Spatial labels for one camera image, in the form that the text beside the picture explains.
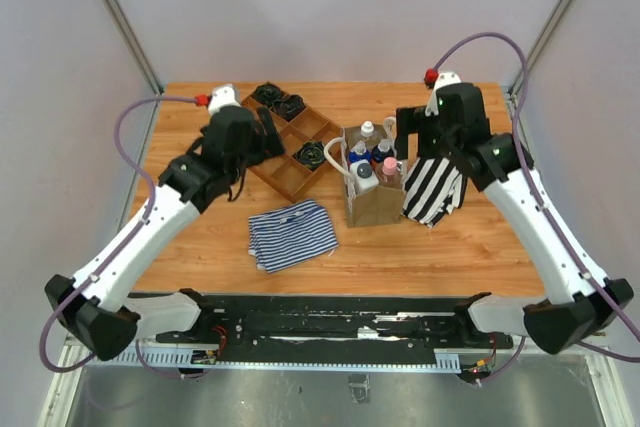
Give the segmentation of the wooden compartment tray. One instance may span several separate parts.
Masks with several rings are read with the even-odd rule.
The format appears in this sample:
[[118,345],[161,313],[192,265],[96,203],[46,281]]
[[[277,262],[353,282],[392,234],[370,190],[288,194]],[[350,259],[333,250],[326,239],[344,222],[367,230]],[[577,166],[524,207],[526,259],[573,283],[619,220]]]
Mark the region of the wooden compartment tray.
[[274,112],[271,112],[271,116],[284,143],[285,154],[265,160],[260,165],[251,167],[250,171],[284,199],[296,203],[302,200],[333,166],[325,160],[312,172],[293,158],[295,152],[310,140],[321,141],[325,147],[330,140],[340,137],[343,129],[310,106],[306,106],[305,110],[290,122]]

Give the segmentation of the orange blue spray bottle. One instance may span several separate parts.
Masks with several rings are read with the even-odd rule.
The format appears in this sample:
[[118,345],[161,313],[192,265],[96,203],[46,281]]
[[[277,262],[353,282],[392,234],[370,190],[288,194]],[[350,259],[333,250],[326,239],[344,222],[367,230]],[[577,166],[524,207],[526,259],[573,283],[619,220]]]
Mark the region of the orange blue spray bottle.
[[394,157],[394,140],[382,139],[371,151],[372,161],[376,164],[383,163],[386,158]]

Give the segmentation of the clear bottle white cap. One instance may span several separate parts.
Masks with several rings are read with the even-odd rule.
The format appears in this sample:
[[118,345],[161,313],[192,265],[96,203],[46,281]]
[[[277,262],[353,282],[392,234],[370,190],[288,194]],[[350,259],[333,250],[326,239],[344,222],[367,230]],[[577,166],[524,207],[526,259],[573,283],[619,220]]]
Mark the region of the clear bottle white cap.
[[360,127],[359,139],[367,149],[372,149],[379,143],[381,136],[373,122],[365,121]]

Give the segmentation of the pink cap clear bottle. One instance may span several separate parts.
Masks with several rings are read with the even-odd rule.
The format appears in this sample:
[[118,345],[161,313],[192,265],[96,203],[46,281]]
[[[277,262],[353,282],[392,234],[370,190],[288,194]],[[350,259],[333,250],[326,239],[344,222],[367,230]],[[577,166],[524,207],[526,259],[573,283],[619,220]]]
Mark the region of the pink cap clear bottle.
[[376,166],[376,176],[383,187],[401,189],[401,167],[393,156],[385,158]]

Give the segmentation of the black white striped cloth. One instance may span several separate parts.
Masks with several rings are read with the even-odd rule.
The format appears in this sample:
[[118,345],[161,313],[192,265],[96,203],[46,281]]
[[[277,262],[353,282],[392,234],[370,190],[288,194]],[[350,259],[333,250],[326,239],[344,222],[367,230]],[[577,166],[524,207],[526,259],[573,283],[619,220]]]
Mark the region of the black white striped cloth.
[[447,158],[418,158],[405,177],[403,215],[429,228],[462,207],[468,177]]

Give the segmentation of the white bottle grey cap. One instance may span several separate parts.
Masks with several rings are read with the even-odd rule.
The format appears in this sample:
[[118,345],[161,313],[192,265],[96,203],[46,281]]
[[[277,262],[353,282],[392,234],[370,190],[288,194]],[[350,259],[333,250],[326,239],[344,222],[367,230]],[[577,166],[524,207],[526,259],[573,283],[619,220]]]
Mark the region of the white bottle grey cap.
[[354,188],[357,195],[371,191],[379,185],[378,177],[371,163],[366,159],[352,163],[349,171],[354,177]]

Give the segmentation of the brown canvas bag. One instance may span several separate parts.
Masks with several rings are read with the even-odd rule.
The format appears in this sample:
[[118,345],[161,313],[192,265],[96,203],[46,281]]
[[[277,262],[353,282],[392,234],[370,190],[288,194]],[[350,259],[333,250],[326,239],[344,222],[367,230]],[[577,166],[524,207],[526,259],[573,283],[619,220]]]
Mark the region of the brown canvas bag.
[[[394,121],[393,117],[388,117],[383,124],[375,124],[380,132],[380,141],[384,138],[393,139],[389,125]],[[354,145],[360,141],[360,127],[361,125],[344,128],[340,137],[330,140],[324,147],[324,154],[328,156],[327,160],[343,176],[347,226],[352,228],[398,223],[402,216],[405,199],[403,187],[393,189],[379,184],[364,194],[357,195],[355,193],[354,177],[349,171],[351,164],[348,155]],[[329,156],[330,149],[334,145],[339,146],[337,159]],[[401,167],[402,179],[404,167],[401,161],[397,161]],[[377,164],[372,161],[372,156],[370,163],[376,174]]]

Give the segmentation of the blue white striped cloth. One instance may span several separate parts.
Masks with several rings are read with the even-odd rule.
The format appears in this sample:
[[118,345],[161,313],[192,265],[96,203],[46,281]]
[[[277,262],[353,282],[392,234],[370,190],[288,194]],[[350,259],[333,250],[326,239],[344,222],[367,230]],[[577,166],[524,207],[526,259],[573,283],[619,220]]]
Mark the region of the blue white striped cloth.
[[248,253],[256,268],[276,273],[328,254],[338,246],[325,207],[315,200],[275,209],[248,219]]

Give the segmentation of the orange blue pump bottle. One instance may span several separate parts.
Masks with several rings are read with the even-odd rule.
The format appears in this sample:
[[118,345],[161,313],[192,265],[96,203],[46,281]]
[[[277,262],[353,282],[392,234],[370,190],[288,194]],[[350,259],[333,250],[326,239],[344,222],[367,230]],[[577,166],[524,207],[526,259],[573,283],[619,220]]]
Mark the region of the orange blue pump bottle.
[[366,147],[366,143],[362,140],[358,141],[349,151],[348,160],[350,164],[365,160],[371,161],[371,153]]

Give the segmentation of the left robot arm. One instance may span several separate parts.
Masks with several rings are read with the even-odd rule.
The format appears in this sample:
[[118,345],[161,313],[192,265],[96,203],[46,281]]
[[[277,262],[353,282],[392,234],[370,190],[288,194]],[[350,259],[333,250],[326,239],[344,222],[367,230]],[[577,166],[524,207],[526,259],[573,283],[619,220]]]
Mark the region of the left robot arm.
[[72,277],[49,280],[45,294],[56,320],[102,361],[117,357],[135,340],[158,334],[181,332],[195,343],[207,340],[214,318],[202,295],[191,289],[142,299],[129,294],[168,243],[213,201],[237,199],[248,168],[284,152],[268,108],[221,107],[94,261]]

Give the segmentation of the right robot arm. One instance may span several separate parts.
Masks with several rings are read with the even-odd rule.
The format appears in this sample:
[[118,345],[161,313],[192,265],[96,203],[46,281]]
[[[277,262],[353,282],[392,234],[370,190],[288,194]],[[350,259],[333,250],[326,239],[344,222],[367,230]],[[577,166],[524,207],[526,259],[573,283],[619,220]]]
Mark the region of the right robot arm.
[[541,300],[479,294],[453,322],[455,339],[474,347],[489,332],[530,338],[558,354],[621,317],[634,297],[629,282],[611,278],[580,245],[546,194],[516,132],[495,134],[481,90],[457,82],[435,89],[429,102],[396,111],[398,156],[418,137],[421,158],[443,157],[468,177],[510,224],[542,280]]

